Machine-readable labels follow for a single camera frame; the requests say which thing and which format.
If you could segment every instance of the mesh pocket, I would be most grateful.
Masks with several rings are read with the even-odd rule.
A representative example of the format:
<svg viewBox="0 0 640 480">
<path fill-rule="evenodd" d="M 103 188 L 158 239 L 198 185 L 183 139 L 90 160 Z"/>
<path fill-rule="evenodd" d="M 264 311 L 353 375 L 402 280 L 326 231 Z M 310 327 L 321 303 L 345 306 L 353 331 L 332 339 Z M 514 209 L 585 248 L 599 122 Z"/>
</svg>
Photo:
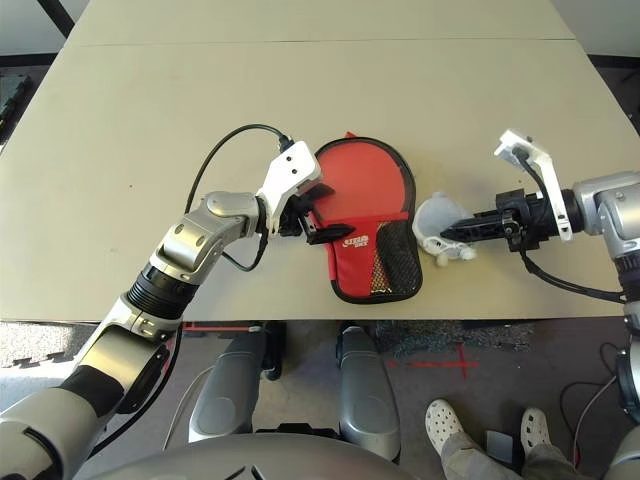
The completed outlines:
<svg viewBox="0 0 640 480">
<path fill-rule="evenodd" d="M 422 272 L 414 247 L 407 235 L 408 222 L 380 224 L 376 238 L 376 259 L 380 260 L 387 280 L 387 292 L 400 295 L 415 293 L 422 283 Z"/>
</svg>

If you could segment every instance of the person's leg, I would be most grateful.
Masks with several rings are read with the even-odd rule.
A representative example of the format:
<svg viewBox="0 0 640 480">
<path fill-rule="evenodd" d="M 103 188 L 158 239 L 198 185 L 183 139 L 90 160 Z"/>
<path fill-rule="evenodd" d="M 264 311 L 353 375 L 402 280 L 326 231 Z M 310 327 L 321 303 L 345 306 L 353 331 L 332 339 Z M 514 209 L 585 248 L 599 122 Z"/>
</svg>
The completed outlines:
<svg viewBox="0 0 640 480">
<path fill-rule="evenodd" d="M 528 408 L 522 416 L 520 440 L 525 453 L 522 476 L 526 480 L 590 480 L 580 475 L 562 452 L 551 444 L 547 417 Z"/>
<path fill-rule="evenodd" d="M 447 480 L 518 480 L 519 475 L 489 458 L 464 433 L 456 413 L 446 401 L 427 408 L 425 428 L 442 461 Z"/>
</svg>

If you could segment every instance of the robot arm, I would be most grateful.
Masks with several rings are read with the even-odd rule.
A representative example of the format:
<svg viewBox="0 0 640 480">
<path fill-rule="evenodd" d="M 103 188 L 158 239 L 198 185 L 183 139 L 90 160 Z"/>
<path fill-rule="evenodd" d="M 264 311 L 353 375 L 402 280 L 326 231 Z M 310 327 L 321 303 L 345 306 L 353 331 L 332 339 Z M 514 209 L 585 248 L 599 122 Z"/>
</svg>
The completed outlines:
<svg viewBox="0 0 640 480">
<path fill-rule="evenodd" d="M 256 195 L 210 193 L 173 225 L 87 341 L 71 376 L 2 413 L 0 478 L 72 478 L 109 420 L 135 412 L 148 397 L 169 357 L 166 341 L 225 247 L 256 232 L 275 235 L 289 199 L 320 176 L 307 145 L 297 142 L 271 162 Z"/>
</svg>

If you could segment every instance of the beige tabletop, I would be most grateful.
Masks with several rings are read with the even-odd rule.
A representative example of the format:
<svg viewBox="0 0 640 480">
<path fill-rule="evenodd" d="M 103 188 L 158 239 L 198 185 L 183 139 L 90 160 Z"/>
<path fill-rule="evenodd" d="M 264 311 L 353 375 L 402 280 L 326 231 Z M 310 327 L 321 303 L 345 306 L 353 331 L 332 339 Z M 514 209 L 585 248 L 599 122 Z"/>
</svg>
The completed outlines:
<svg viewBox="0 0 640 480">
<path fill-rule="evenodd" d="M 0 156 L 0 318 L 101 320 L 181 215 L 208 150 L 245 123 L 312 148 L 347 130 L 379 138 L 411 166 L 418 201 L 441 190 L 471 211 L 535 190 L 492 156 L 510 127 L 551 152 L 565 186 L 637 169 L 638 136 L 548 2 L 479 3 L 94 0 Z M 257 190 L 275 155 L 267 134 L 239 137 L 200 193 Z M 230 250 L 249 262 L 256 246 Z M 415 297 L 364 306 L 335 296 L 323 247 L 277 239 L 252 273 L 220 261 L 185 318 L 620 314 L 532 277 L 504 241 L 478 251 L 446 269 L 421 253 Z M 602 238 L 532 257 L 617 288 Z"/>
</svg>

